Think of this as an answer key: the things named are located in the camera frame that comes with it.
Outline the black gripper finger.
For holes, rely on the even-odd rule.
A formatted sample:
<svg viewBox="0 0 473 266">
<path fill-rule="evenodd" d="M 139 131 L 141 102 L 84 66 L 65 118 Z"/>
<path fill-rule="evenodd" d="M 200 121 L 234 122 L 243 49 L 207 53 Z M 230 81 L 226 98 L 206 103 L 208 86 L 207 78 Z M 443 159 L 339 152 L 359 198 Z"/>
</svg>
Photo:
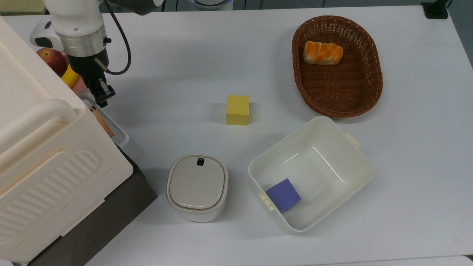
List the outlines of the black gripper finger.
<svg viewBox="0 0 473 266">
<path fill-rule="evenodd" d="M 86 76 L 86 87 L 95 99 L 96 104 L 105 106 L 105 79 L 103 77 Z"/>
<path fill-rule="evenodd" d="M 106 83 L 103 78 L 98 79 L 98 105 L 104 108 L 108 105 L 108 99 L 115 95 L 114 89 Z"/>
</svg>

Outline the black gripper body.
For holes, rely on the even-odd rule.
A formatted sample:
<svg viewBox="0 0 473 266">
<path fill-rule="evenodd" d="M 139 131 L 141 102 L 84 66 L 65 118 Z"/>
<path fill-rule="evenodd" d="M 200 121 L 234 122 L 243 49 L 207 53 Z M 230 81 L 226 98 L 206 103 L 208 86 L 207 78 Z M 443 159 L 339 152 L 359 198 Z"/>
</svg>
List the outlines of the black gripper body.
<svg viewBox="0 0 473 266">
<path fill-rule="evenodd" d="M 70 66 L 75 73 L 82 77 L 104 79 L 105 71 L 96 63 L 96 58 L 108 67 L 109 57 L 106 48 L 104 48 L 100 53 L 92 56 L 77 57 L 68 55 Z"/>
</svg>

